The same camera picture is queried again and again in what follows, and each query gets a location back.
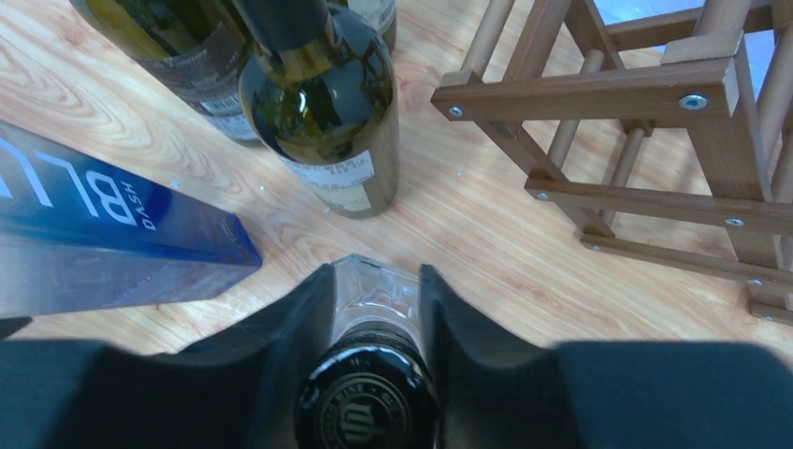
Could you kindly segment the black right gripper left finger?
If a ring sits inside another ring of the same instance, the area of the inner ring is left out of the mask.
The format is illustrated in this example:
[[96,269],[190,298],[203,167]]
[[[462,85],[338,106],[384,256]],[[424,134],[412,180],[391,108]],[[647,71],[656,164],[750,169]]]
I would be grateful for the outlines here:
[[1,344],[5,448],[294,448],[296,401],[328,346],[334,270],[175,354],[100,340]]

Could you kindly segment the dark green wine bottle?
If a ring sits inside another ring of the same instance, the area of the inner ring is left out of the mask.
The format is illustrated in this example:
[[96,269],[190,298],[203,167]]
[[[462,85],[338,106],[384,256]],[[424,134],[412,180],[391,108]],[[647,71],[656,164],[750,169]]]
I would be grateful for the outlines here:
[[396,0],[337,0],[336,3],[360,15],[378,31],[388,52],[394,51],[397,41]]

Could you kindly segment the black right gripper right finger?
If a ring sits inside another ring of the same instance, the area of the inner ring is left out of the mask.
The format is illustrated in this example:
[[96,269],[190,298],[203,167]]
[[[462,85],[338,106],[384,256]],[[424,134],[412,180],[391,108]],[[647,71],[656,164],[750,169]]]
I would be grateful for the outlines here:
[[788,448],[792,371],[726,341],[564,341],[542,348],[420,270],[442,448]]

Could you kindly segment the blue labelled clear bottle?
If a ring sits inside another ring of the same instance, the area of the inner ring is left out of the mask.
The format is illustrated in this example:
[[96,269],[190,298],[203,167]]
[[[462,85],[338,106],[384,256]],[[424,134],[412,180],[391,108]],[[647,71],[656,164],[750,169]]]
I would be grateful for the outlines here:
[[234,213],[2,123],[3,317],[210,299],[261,266]]

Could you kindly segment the brown bottle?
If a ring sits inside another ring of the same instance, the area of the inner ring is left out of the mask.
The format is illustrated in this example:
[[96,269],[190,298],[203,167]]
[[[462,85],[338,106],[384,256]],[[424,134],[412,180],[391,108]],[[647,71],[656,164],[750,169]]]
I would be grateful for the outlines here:
[[230,1],[74,1],[94,30],[239,145],[262,142],[238,96],[251,34]]

